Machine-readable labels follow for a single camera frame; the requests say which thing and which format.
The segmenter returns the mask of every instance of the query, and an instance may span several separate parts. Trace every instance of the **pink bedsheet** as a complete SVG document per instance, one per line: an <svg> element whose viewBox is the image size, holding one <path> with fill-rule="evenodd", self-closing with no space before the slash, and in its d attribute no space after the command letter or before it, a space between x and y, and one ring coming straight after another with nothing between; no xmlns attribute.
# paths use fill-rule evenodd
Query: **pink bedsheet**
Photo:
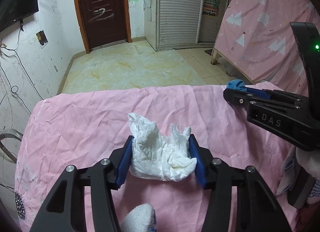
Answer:
<svg viewBox="0 0 320 232"><path fill-rule="evenodd" d="M265 82L257 88L274 89ZM169 135L170 123L186 126L200 146L230 166L255 166L275 193L281 165L290 144L246 121L241 107L223 99L225 86L148 87L122 91L61 94L39 102L26 127L18 154L15 191L21 196L23 232L29 231L46 195L64 168L94 165L122 147L131 134L127 114L136 112L156 121ZM156 210L159 232L201 231L209 191L203 191L194 174L181 182L144 180L128 174L126 183L113 191L119 221L137 205L150 203ZM297 210L285 196L278 198L294 228ZM88 232L93 232L89 191L85 195ZM232 229L235 224L232 209Z"/></svg>
<svg viewBox="0 0 320 232"><path fill-rule="evenodd" d="M306 75L290 22L320 17L309 0L231 0L215 48L257 83L308 96Z"/></svg>

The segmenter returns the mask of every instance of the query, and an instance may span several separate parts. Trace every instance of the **television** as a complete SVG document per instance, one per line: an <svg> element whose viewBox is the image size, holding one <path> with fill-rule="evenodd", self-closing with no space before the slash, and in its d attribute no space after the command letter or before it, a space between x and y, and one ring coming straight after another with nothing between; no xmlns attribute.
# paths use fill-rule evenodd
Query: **television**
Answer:
<svg viewBox="0 0 320 232"><path fill-rule="evenodd" d="M38 11L38 0L12 0L0 20L0 32Z"/></svg>

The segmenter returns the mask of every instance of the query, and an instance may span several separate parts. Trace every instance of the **floor tile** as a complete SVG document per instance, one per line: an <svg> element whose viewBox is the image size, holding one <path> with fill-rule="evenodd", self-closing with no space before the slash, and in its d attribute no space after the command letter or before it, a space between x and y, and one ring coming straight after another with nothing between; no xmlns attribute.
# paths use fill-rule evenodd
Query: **floor tile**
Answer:
<svg viewBox="0 0 320 232"><path fill-rule="evenodd" d="M234 77L230 77L228 75L218 75L215 78L219 81L220 84L226 85L229 81L235 80Z"/></svg>
<svg viewBox="0 0 320 232"><path fill-rule="evenodd" d="M202 57L202 56L195 56L196 60L199 61L201 65L204 66L205 69L207 69L211 75L218 76L218 75L224 75L226 73L225 68L221 64L212 65L211 64L211 56L209 57Z"/></svg>
<svg viewBox="0 0 320 232"><path fill-rule="evenodd" d="M185 49L178 49L178 50L176 50L177 51L177 53L180 55L180 56L182 56L183 58L185 58L185 57L192 57L192 55L189 53L189 52L187 52Z"/></svg>
<svg viewBox="0 0 320 232"><path fill-rule="evenodd" d="M186 62L199 74L201 78L212 77L208 70L206 70L194 57L185 57Z"/></svg>
<svg viewBox="0 0 320 232"><path fill-rule="evenodd" d="M76 68L72 66L63 93L206 84L175 50L155 52L146 43L126 43L123 53L113 46L81 57L81 62L75 63Z"/></svg>
<svg viewBox="0 0 320 232"><path fill-rule="evenodd" d="M205 50L210 49L209 47L201 47L201 48L188 48L186 51L192 56L202 56L202 57L211 57L209 54L205 52Z"/></svg>
<svg viewBox="0 0 320 232"><path fill-rule="evenodd" d="M215 77L206 77L203 80L207 85L221 85Z"/></svg>

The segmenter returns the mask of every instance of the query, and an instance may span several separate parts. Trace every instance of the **white wardrobe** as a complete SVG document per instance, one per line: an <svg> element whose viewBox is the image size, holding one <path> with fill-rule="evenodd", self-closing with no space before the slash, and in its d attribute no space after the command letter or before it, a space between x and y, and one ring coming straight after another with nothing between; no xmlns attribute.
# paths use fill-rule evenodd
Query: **white wardrobe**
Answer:
<svg viewBox="0 0 320 232"><path fill-rule="evenodd" d="M204 0L145 0L145 36L155 50L213 47L229 0L218 16L203 15Z"/></svg>

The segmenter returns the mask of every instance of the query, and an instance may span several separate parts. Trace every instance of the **dark flower print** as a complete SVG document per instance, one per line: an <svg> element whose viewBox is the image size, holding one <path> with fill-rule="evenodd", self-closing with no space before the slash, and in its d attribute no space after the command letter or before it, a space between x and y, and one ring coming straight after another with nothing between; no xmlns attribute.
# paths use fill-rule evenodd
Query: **dark flower print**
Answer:
<svg viewBox="0 0 320 232"><path fill-rule="evenodd" d="M15 193L15 195L16 195L16 206L17 206L18 216L22 220L25 220L26 219L26 210L24 209L22 198L18 193Z"/></svg>

